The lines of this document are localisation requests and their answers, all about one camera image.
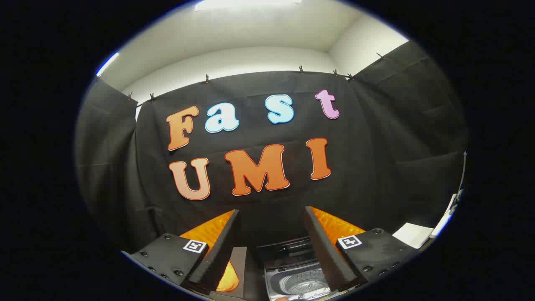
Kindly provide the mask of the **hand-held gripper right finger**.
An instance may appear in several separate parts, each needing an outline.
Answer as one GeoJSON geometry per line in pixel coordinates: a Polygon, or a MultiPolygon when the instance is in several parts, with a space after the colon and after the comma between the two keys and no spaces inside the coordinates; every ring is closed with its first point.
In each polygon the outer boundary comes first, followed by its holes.
{"type": "Polygon", "coordinates": [[[418,255],[380,227],[365,231],[311,206],[304,208],[304,221],[331,290],[377,282],[418,255]]]}

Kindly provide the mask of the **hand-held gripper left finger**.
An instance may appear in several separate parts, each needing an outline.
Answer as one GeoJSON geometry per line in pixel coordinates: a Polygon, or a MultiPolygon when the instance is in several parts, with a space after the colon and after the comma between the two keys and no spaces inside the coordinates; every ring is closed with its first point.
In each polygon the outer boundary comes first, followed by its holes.
{"type": "Polygon", "coordinates": [[[165,233],[126,258],[190,295],[208,295],[224,277],[241,227],[234,209],[182,235],[165,233]]]}

